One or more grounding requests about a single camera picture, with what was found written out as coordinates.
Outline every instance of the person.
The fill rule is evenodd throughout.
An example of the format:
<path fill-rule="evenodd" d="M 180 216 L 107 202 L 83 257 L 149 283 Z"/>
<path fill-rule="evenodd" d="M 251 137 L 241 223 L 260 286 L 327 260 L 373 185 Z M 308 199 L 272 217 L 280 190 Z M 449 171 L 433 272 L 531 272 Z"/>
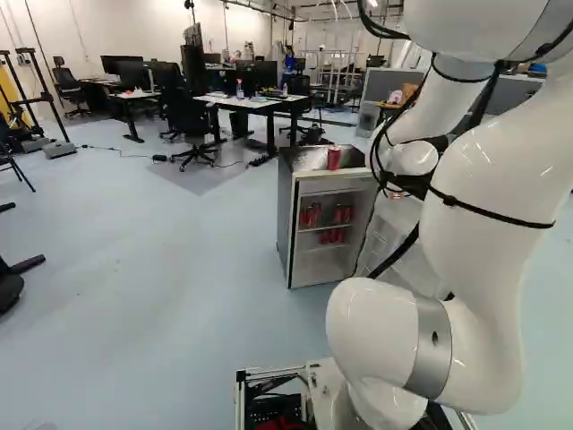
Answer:
<path fill-rule="evenodd" d="M 285 53 L 285 70 L 283 71 L 282 77 L 280 78 L 280 89 L 285 86 L 285 83 L 288 84 L 290 81 L 291 75 L 295 73 L 295 51 L 293 50 L 292 45 L 286 45 L 286 53 Z"/>

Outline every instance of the metal frame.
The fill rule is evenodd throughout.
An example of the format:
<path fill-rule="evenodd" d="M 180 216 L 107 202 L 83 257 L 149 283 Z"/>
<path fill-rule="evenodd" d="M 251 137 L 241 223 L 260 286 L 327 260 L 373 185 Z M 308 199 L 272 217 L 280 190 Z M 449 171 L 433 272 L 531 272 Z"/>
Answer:
<path fill-rule="evenodd" d="M 38 76 L 40 84 L 42 85 L 42 89 L 44 90 L 41 93 L 40 98 L 28 99 L 26 97 L 26 93 L 24 92 L 24 88 L 21 86 L 21 82 L 20 82 L 20 79 L 18 78 L 18 74 L 14 70 L 14 66 L 13 66 L 12 61 L 10 59 L 10 51 L 8 51 L 8 50 L 0 51 L 0 56 L 4 56 L 4 60 L 8 64 L 8 69 L 10 69 L 10 74 L 12 75 L 12 78 L 13 78 L 14 82 L 16 83 L 16 87 L 18 88 L 18 91 L 20 92 L 20 96 L 22 98 L 22 100 L 13 101 L 13 102 L 10 102 L 10 104 L 15 105 L 15 106 L 25 105 L 26 108 L 28 109 L 28 113 L 30 114 L 30 118 L 32 119 L 32 122 L 36 126 L 36 131 L 38 132 L 38 134 L 40 136 L 44 137 L 44 131 L 43 131 L 42 127 L 40 127 L 40 125 L 39 125 L 38 119 L 36 118 L 36 115 L 34 114 L 34 111 L 31 108 L 31 104 L 39 103 L 41 101 L 48 102 L 50 104 L 50 107 L 52 108 L 52 113 L 54 114 L 54 117 L 56 118 L 57 124 L 60 127 L 60 131 L 62 132 L 62 135 L 65 138 L 65 141 L 70 143 L 70 138 L 68 137 L 68 133 L 65 131 L 64 124 L 62 123 L 62 119 L 60 118 L 59 114 L 57 113 L 56 106 L 54 105 L 54 97 L 50 94 L 49 89 L 47 88 L 47 85 L 46 85 L 46 81 L 44 80 L 44 75 L 42 74 L 42 72 L 39 68 L 38 60 L 36 59 L 35 52 L 36 52 L 36 49 L 33 47 L 16 48 L 16 54 L 30 54 L 30 59 L 32 61 L 34 68 L 36 69 L 36 75 Z"/>
<path fill-rule="evenodd" d="M 295 378 L 302 378 L 306 382 L 306 388 L 303 388 L 302 394 L 302 409 L 303 416 L 306 417 L 307 409 L 306 402 L 312 403 L 312 412 L 316 418 L 317 414 L 324 413 L 323 417 L 331 417 L 331 402 L 327 404 L 315 404 L 317 401 L 320 403 L 320 397 L 329 392 L 328 380 L 332 375 L 339 372 L 333 367 L 333 360 L 331 358 L 309 361 L 306 365 L 299 365 L 294 367 L 283 367 L 278 369 L 259 369 L 259 368 L 246 368 L 239 370 L 236 373 L 235 380 L 235 430 L 244 430 L 245 427 L 245 394 L 247 392 L 248 383 L 262 383 L 270 382 L 279 378 L 293 376 Z M 465 430 L 479 430 L 471 415 L 465 412 L 456 412 L 457 417 Z M 451 429 L 451 424 L 437 403 L 430 402 L 426 411 L 426 416 L 432 421 L 436 430 Z M 423 428 L 421 425 L 416 425 L 414 429 Z M 319 430 L 330 430 L 329 428 L 320 428 Z"/>

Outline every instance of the white desk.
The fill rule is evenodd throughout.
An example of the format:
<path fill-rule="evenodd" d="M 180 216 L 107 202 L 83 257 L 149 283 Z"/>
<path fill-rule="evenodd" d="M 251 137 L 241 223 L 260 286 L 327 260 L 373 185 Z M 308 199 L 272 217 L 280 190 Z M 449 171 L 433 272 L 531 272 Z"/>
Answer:
<path fill-rule="evenodd" d="M 136 93 L 125 93 L 112 94 L 109 97 L 112 99 L 123 99 L 123 100 L 137 100 L 137 99 L 153 99 L 159 97 L 160 92 L 136 92 Z"/>
<path fill-rule="evenodd" d="M 213 103 L 225 110 L 233 111 L 243 111 L 247 113 L 252 113 L 255 115 L 264 115 L 267 117 L 267 156 L 261 159 L 255 160 L 253 166 L 259 166 L 263 162 L 274 157 L 277 153 L 277 148 L 275 146 L 275 125 L 273 119 L 273 113 L 281 108 L 287 108 L 291 116 L 291 134 L 290 134 L 290 145 L 296 145 L 296 119 L 299 115 L 299 108 L 304 100 L 308 99 L 309 96 L 298 96 L 290 95 L 285 99 L 265 99 L 264 101 L 254 101 L 248 98 L 238 99 L 236 96 L 233 97 L 216 97 L 206 94 L 204 96 L 194 97 L 193 99 L 203 101 L 205 103 Z M 252 140 L 252 146 L 260 146 L 261 142 Z"/>
<path fill-rule="evenodd" d="M 236 96 L 233 97 L 215 97 L 208 94 L 199 97 L 193 97 L 195 100 L 205 101 L 207 103 L 215 103 L 221 107 L 230 106 L 234 108 L 245 108 L 245 109 L 260 109 L 267 108 L 269 106 L 278 105 L 282 100 L 267 100 L 267 101 L 252 101 L 248 98 L 238 99 Z"/>
<path fill-rule="evenodd" d="M 161 95 L 160 92 L 136 92 L 136 93 L 121 93 L 110 94 L 110 99 L 120 100 L 125 106 L 125 115 L 127 116 L 127 125 L 129 126 L 129 134 L 124 134 L 124 138 L 137 143 L 144 143 L 145 141 L 137 135 L 137 129 L 133 121 L 133 113 L 131 102 L 134 100 L 157 99 Z"/>

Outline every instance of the black cable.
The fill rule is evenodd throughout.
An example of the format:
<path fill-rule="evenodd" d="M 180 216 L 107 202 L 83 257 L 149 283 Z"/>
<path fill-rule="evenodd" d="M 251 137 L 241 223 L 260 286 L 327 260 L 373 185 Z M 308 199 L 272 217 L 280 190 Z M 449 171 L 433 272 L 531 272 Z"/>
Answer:
<path fill-rule="evenodd" d="M 380 143 L 382 140 L 383 136 L 386 136 L 386 138 L 388 139 L 388 142 L 390 143 L 389 137 L 388 137 L 388 130 L 389 128 L 396 123 L 396 121 L 414 104 L 414 102 L 418 99 L 418 97 L 420 96 L 420 93 L 422 92 L 422 88 L 426 83 L 426 80 L 428 78 L 428 73 L 426 73 L 426 75 L 424 76 L 424 78 L 422 79 L 422 82 L 420 83 L 420 85 L 418 85 L 418 88 L 416 88 L 416 90 L 414 91 L 414 93 L 406 100 L 406 102 L 400 107 L 400 109 L 398 110 L 398 112 L 389 120 L 386 121 L 386 123 L 384 124 L 384 126 L 381 128 L 381 130 L 378 132 L 378 134 L 374 137 L 374 140 L 372 142 L 372 147 L 370 148 L 370 154 L 369 154 L 369 160 L 370 160 L 370 170 L 372 172 L 372 176 L 374 176 L 374 179 L 376 179 L 376 182 L 378 182 L 378 184 L 385 189 L 386 185 L 388 183 L 388 175 L 386 173 L 386 171 L 384 170 L 384 167 L 382 166 L 382 162 L 380 160 Z M 374 166 L 374 154 L 376 156 L 376 164 L 378 165 L 378 169 L 380 172 L 380 175 L 378 176 L 376 173 L 376 168 Z"/>
<path fill-rule="evenodd" d="M 526 60 L 520 61 L 519 63 L 529 63 L 533 62 L 542 56 L 546 56 L 549 54 L 553 49 L 555 49 L 558 45 L 561 44 L 565 38 L 573 32 L 573 20 L 569 23 L 565 30 L 551 43 L 543 43 L 537 50 L 535 51 L 535 55 L 531 58 L 527 58 Z"/>
<path fill-rule="evenodd" d="M 497 212 L 488 211 L 487 209 L 479 208 L 477 206 L 474 206 L 473 204 L 462 202 L 453 195 L 445 194 L 442 191 L 435 189 L 432 185 L 429 185 L 428 189 L 433 194 L 435 194 L 436 197 L 439 197 L 446 206 L 449 206 L 451 208 L 455 207 L 462 208 L 465 209 L 466 211 L 476 213 L 477 215 L 481 215 L 485 218 L 496 219 L 497 221 L 505 222 L 507 224 L 512 224 L 514 226 L 535 228 L 535 229 L 547 229 L 555 225 L 555 221 L 553 221 L 552 223 L 532 222 L 532 221 L 525 221 L 523 219 L 508 217 L 507 215 L 501 215 Z"/>
<path fill-rule="evenodd" d="M 380 39 L 404 39 L 410 40 L 410 37 L 396 30 L 391 30 L 389 28 L 380 25 L 379 23 L 372 20 L 368 13 L 366 12 L 365 0 L 357 0 L 358 14 L 360 20 L 362 21 L 364 27 L 377 38 Z"/>
<path fill-rule="evenodd" d="M 34 30 L 34 34 L 36 35 L 36 41 L 38 42 L 39 50 L 42 53 L 42 58 L 44 58 L 44 63 L 46 63 L 47 74 L 49 74 L 50 80 L 52 81 L 52 84 L 55 87 L 56 81 L 54 80 L 54 76 L 52 76 L 52 72 L 50 71 L 50 66 L 47 63 L 46 53 L 44 52 L 44 48 L 42 47 L 42 42 L 39 41 L 38 31 L 36 30 L 36 24 L 34 24 L 34 20 L 32 18 L 32 12 L 30 10 L 30 6 L 28 5 L 28 0 L 24 0 L 24 3 L 26 4 L 26 9 L 28 10 L 28 16 L 30 17 L 30 23 L 32 24 L 32 29 Z M 62 105 L 62 108 L 65 108 L 64 102 L 62 101 L 62 98 L 60 97 L 59 93 L 57 93 L 57 97 L 60 100 L 60 104 Z"/>
<path fill-rule="evenodd" d="M 490 81 L 487 82 L 487 84 L 485 85 L 485 88 L 482 91 L 482 95 L 480 96 L 477 105 L 475 105 L 475 108 L 472 111 L 472 115 L 469 117 L 469 120 L 467 121 L 466 130 L 464 132 L 467 132 L 472 128 L 477 127 L 482 122 L 483 116 L 485 115 L 485 110 L 490 104 L 490 100 L 492 99 L 493 95 L 493 90 L 495 89 L 495 86 L 498 83 L 501 70 L 504 68 L 504 66 L 505 63 L 503 61 L 498 61 L 495 63 L 492 77 L 490 78 Z"/>
<path fill-rule="evenodd" d="M 234 166 L 235 164 L 239 164 L 239 163 L 244 163 L 244 161 L 236 161 L 234 163 L 227 164 L 225 166 L 220 166 L 219 164 L 215 164 L 215 163 L 205 163 L 203 161 L 196 161 L 196 164 L 202 164 L 203 166 L 212 166 L 214 168 L 230 168 L 231 166 Z"/>
<path fill-rule="evenodd" d="M 384 273 L 389 267 L 391 267 L 395 262 L 397 262 L 402 256 L 407 252 L 408 249 L 412 247 L 419 237 L 419 223 L 415 225 L 414 229 L 407 236 L 406 240 L 394 252 L 382 262 L 376 269 L 374 269 L 368 275 L 371 280 L 376 280 L 382 273 Z"/>
<path fill-rule="evenodd" d="M 150 155 L 141 155 L 141 154 L 124 155 L 124 152 L 122 150 L 120 150 L 118 148 L 114 148 L 114 147 L 105 148 L 103 146 L 82 145 L 82 146 L 78 146 L 77 148 L 83 148 L 83 149 L 90 148 L 93 150 L 113 151 L 113 152 L 117 152 L 117 155 L 122 159 L 129 159 L 129 158 L 153 159 Z"/>

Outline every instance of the yellow object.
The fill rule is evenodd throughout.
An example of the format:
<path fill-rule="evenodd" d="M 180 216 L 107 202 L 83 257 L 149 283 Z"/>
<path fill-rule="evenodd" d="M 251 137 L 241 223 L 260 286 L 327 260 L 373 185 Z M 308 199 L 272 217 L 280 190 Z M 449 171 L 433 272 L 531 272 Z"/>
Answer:
<path fill-rule="evenodd" d="M 14 87 L 12 79 L 10 78 L 10 75 L 8 73 L 9 73 L 8 70 L 4 66 L 0 65 L 0 85 L 2 85 L 2 89 L 4 90 L 6 97 L 10 101 L 16 101 L 18 99 L 18 92 L 16 92 L 16 88 Z M 1 95 L 0 95 L 0 112 L 2 112 L 2 114 L 4 115 L 4 119 L 6 120 L 6 122 L 9 122 L 10 108 L 6 104 L 6 100 L 4 100 L 4 97 L 2 97 Z M 28 127 L 31 126 L 31 122 L 30 119 L 28 118 L 27 113 L 24 113 L 22 119 L 24 120 L 24 123 L 26 123 Z"/>

